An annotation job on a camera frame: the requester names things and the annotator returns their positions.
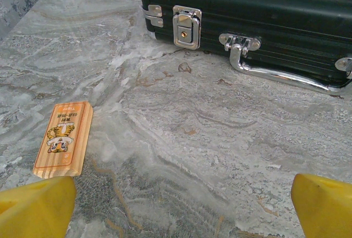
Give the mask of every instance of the cartoon tiger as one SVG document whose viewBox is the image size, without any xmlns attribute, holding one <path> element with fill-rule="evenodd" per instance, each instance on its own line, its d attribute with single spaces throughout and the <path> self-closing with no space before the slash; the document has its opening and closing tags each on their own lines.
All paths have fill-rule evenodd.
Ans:
<svg viewBox="0 0 352 238">
<path fill-rule="evenodd" d="M 50 146 L 48 153 L 67 152 L 68 145 L 73 142 L 73 138 L 69 135 L 74 129 L 74 123 L 58 124 L 50 129 L 46 134 L 49 138 L 47 145 Z"/>
</svg>

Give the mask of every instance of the chrome handle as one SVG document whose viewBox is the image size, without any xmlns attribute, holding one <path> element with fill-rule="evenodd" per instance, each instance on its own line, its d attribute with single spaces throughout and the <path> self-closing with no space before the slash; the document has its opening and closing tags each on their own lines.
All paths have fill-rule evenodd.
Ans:
<svg viewBox="0 0 352 238">
<path fill-rule="evenodd" d="M 289 73 L 281 70 L 274 70 L 253 66 L 249 62 L 245 62 L 242 56 L 245 56 L 248 50 L 257 50 L 260 47 L 260 42 L 256 38 L 238 37 L 230 34 L 222 34 L 219 40 L 224 44 L 225 50 L 230 50 L 230 64 L 236 70 L 253 76 L 262 77 L 269 80 L 283 82 L 297 87 L 307 88 L 326 94 L 337 94 L 348 88 L 352 80 L 346 79 L 346 82 L 341 86 L 327 85 L 319 80 L 300 76 L 294 73 Z"/>
</svg>

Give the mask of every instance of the yellow object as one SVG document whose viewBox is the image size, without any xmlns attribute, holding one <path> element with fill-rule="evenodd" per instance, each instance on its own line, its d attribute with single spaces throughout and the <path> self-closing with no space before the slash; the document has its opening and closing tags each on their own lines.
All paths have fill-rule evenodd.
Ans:
<svg viewBox="0 0 352 238">
<path fill-rule="evenodd" d="M 352 185 L 296 175 L 291 198 L 306 238 L 352 237 Z"/>
<path fill-rule="evenodd" d="M 0 192 L 0 237 L 64 238 L 75 197 L 69 176 Z"/>
</svg>

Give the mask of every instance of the wooden tag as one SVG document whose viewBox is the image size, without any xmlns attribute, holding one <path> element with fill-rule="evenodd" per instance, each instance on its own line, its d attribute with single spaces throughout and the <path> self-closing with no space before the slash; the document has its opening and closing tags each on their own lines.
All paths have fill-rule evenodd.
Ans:
<svg viewBox="0 0 352 238">
<path fill-rule="evenodd" d="M 43 179 L 80 175 L 92 117 L 89 102 L 56 104 L 33 173 Z"/>
</svg>

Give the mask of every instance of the gray marble surface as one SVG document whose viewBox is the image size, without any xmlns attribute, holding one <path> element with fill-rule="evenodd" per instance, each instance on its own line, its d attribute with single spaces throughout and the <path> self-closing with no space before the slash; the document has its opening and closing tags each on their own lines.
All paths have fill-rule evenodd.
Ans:
<svg viewBox="0 0 352 238">
<path fill-rule="evenodd" d="M 39 180 L 54 104 L 88 100 L 67 237 L 303 237 L 293 178 L 352 182 L 352 96 L 152 40 L 140 5 L 39 0 L 0 44 L 1 190 Z"/>
</svg>

